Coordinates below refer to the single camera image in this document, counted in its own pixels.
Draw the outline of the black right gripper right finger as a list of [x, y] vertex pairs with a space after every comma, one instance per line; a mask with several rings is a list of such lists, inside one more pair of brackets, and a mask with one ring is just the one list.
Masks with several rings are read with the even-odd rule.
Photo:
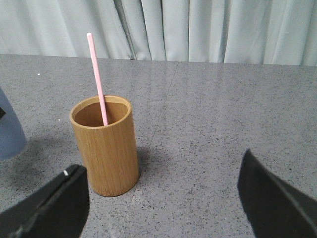
[[251, 150], [243, 156], [237, 188], [255, 237], [317, 236], [317, 201], [271, 173]]

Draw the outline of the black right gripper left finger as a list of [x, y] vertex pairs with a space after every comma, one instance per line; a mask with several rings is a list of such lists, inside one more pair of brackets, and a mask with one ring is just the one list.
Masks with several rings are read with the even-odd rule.
[[87, 169], [71, 165], [0, 214], [2, 238], [78, 238], [90, 208]]

